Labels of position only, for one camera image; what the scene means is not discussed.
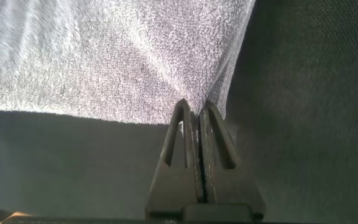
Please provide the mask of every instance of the dark fabric surface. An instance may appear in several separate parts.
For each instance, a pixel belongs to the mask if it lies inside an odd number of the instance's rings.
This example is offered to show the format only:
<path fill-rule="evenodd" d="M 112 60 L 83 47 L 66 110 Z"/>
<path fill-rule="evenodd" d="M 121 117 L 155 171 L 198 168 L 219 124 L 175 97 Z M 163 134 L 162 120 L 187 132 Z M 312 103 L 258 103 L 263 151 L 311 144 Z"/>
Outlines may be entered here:
<path fill-rule="evenodd" d="M 266 221 L 358 223 L 358 1 L 257 1 L 226 122 Z M 0 113 L 0 208 L 142 218 L 166 130 Z"/>
<path fill-rule="evenodd" d="M 142 218 L 167 127 L 0 112 L 0 208 Z"/>
<path fill-rule="evenodd" d="M 227 113 L 267 220 L 358 223 L 358 1 L 257 1 L 242 48 Z"/>

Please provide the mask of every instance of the gray towel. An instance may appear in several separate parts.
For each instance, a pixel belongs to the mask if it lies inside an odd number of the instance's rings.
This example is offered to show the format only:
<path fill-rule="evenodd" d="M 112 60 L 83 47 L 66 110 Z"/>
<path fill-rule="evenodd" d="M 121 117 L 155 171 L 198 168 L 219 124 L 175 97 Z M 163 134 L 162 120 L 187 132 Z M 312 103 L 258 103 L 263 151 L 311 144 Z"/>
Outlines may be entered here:
<path fill-rule="evenodd" d="M 0 0 L 0 110 L 169 123 L 223 116 L 254 0 Z"/>

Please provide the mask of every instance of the terry cloth fabric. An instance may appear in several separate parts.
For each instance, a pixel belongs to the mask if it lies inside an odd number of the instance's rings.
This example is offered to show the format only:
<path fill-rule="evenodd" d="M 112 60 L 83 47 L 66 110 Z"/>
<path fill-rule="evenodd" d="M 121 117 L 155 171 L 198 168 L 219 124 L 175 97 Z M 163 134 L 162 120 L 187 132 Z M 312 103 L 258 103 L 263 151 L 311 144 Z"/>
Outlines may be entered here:
<path fill-rule="evenodd" d="M 167 124 L 225 116 L 254 0 L 0 0 L 0 110 Z"/>

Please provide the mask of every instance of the clip jaw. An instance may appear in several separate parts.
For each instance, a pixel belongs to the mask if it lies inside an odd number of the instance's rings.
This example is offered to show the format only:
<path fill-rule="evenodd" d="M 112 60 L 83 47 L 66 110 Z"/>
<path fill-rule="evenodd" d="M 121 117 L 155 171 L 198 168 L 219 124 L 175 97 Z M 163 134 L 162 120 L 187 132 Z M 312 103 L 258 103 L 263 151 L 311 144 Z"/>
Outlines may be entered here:
<path fill-rule="evenodd" d="M 182 170 L 170 167 L 180 121 L 185 141 L 186 169 Z M 217 166 L 217 156 L 221 168 Z M 179 101 L 155 171 L 146 218 L 252 222 L 261 220 L 264 213 L 264 201 L 241 166 L 241 158 L 216 106 L 207 101 L 196 122 L 187 102 Z"/>

